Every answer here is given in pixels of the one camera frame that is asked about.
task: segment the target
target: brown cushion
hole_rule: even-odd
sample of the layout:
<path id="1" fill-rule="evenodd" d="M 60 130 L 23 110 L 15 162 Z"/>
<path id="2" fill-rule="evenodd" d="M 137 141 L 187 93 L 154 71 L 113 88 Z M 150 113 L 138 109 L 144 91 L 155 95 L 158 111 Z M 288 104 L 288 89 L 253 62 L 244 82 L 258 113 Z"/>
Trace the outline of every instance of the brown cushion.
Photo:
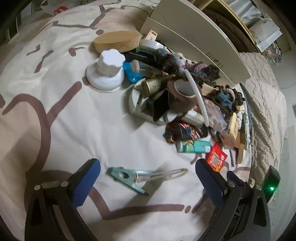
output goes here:
<path id="1" fill-rule="evenodd" d="M 247 36 L 227 18 L 210 9 L 203 12 L 227 35 L 238 52 L 258 52 Z"/>

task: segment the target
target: white bowl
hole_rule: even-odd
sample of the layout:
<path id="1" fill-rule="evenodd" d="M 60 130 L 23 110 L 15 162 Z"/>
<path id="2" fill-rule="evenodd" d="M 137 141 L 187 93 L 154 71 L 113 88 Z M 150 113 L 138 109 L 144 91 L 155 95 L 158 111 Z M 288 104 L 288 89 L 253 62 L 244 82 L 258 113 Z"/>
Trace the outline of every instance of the white bowl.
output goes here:
<path id="1" fill-rule="evenodd" d="M 164 46 L 154 40 L 150 40 L 150 39 L 142 39 L 140 40 L 140 46 L 142 47 L 148 47 L 151 49 L 162 49 Z"/>

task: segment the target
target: red logo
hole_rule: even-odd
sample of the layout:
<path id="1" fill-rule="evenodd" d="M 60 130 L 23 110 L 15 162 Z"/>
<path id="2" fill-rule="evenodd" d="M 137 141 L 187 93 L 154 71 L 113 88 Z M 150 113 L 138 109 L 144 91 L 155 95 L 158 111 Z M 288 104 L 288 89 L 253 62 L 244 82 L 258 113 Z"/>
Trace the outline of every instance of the red logo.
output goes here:
<path id="1" fill-rule="evenodd" d="M 68 10 L 65 6 L 60 6 L 58 9 L 54 11 L 54 15 L 57 15 L 60 12 Z"/>

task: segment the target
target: bed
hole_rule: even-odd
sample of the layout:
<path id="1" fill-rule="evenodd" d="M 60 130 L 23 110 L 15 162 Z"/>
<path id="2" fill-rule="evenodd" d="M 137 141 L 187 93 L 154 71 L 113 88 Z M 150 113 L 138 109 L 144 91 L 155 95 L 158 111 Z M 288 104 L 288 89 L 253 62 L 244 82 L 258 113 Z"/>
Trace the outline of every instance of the bed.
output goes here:
<path id="1" fill-rule="evenodd" d="M 200 156 L 177 153 L 163 139 L 164 127 L 129 114 L 131 83 L 98 93 L 84 77 L 87 65 L 98 58 L 92 40 L 110 31 L 139 30 L 157 3 L 98 0 L 54 18 L 39 16 L 42 23 L 33 21 L 34 27 L 22 33 L 28 41 L 21 42 L 19 53 L 9 62 L 11 56 L 2 56 L 0 215 L 2 228 L 8 227 L 16 239 L 24 240 L 34 186 L 64 181 L 92 157 L 100 160 L 101 174 L 78 212 L 98 239 L 191 241 L 207 228 L 214 206 L 192 165 Z M 252 73 L 242 83 L 252 113 L 252 158 L 235 167 L 228 158 L 221 173 L 225 177 L 233 170 L 244 181 L 262 183 L 270 164 L 279 167 L 285 98 L 262 55 L 240 56 Z M 147 198 L 108 177 L 112 166 L 189 172 L 146 183 Z"/>

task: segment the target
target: round wooden block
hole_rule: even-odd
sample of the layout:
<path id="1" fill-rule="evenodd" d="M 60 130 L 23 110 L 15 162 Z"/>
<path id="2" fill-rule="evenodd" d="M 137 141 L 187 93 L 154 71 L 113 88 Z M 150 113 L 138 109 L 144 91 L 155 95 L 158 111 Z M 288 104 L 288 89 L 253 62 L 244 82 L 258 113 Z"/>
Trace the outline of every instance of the round wooden block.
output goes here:
<path id="1" fill-rule="evenodd" d="M 98 53 L 108 49 L 126 52 L 139 46 L 142 35 L 136 31 L 115 31 L 95 38 L 94 45 Z"/>

